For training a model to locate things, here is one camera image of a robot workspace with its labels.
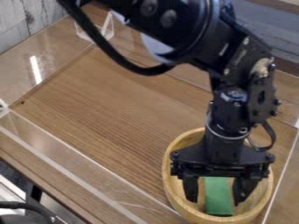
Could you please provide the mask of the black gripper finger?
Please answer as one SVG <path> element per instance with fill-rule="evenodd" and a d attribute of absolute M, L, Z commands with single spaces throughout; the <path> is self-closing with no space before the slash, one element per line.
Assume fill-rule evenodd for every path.
<path fill-rule="evenodd" d="M 182 190 L 185 199 L 196 203 L 198 197 L 198 178 L 197 177 L 184 177 L 182 178 Z"/>
<path fill-rule="evenodd" d="M 233 204 L 237 206 L 242 203 L 257 187 L 257 180 L 234 178 L 232 184 Z"/>

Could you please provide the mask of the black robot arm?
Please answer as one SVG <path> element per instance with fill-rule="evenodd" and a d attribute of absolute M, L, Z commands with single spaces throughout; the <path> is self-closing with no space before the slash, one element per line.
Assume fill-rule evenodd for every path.
<path fill-rule="evenodd" d="M 135 29 L 160 65 L 135 66 L 107 43 L 74 0 L 57 0 L 109 58 L 126 70 L 156 76 L 180 64 L 209 74 L 213 99 L 201 140 L 174 150 L 170 174 L 181 180 L 188 201 L 198 197 L 201 177 L 233 180 L 234 203 L 246 200 L 269 175 L 274 156 L 254 145 L 249 132 L 266 128 L 280 101 L 276 65 L 268 45 L 234 19 L 229 0 L 98 0 Z"/>

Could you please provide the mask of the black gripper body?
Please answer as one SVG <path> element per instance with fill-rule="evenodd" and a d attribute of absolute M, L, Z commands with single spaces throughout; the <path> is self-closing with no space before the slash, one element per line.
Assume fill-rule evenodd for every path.
<path fill-rule="evenodd" d="M 276 133 L 268 122 L 262 122 L 261 127 L 270 139 L 270 144 L 264 147 L 253 143 L 248 132 L 226 132 L 206 122 L 201 139 L 170 153 L 170 175 L 177 179 L 265 179 L 269 165 L 274 162 L 274 155 L 268 150 L 274 144 Z"/>

